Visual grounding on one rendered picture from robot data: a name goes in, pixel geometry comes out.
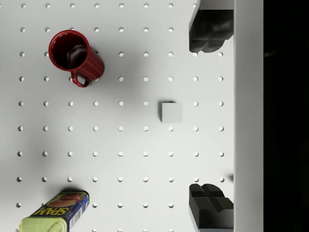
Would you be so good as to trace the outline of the red mug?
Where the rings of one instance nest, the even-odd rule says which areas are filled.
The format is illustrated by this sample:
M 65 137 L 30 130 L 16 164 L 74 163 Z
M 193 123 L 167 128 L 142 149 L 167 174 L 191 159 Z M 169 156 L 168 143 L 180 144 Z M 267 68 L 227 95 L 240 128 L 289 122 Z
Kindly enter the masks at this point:
M 64 30 L 50 41 L 48 54 L 60 70 L 70 72 L 72 82 L 81 88 L 99 79 L 104 73 L 104 62 L 78 31 Z

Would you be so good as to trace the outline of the flat-sided can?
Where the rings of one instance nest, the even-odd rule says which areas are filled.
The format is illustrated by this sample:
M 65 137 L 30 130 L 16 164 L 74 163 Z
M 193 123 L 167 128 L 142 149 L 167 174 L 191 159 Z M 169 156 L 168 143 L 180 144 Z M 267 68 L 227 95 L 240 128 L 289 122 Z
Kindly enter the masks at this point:
M 19 223 L 19 232 L 70 232 L 88 208 L 86 191 L 62 191 Z

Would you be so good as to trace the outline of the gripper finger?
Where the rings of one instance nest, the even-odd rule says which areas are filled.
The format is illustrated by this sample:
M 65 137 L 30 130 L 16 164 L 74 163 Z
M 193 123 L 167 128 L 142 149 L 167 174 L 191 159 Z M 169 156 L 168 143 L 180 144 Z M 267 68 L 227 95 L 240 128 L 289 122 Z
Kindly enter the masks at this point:
M 189 29 L 189 51 L 215 52 L 233 34 L 233 10 L 198 10 Z
M 196 229 L 234 228 L 234 204 L 213 184 L 189 186 L 189 212 Z

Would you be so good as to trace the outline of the grey cube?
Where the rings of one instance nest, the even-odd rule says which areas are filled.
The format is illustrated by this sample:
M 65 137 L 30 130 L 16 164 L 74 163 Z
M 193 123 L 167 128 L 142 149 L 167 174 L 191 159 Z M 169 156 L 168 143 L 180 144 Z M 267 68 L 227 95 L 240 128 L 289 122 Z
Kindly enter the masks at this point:
M 159 104 L 160 120 L 162 123 L 182 123 L 183 105 L 177 102 L 161 102 Z

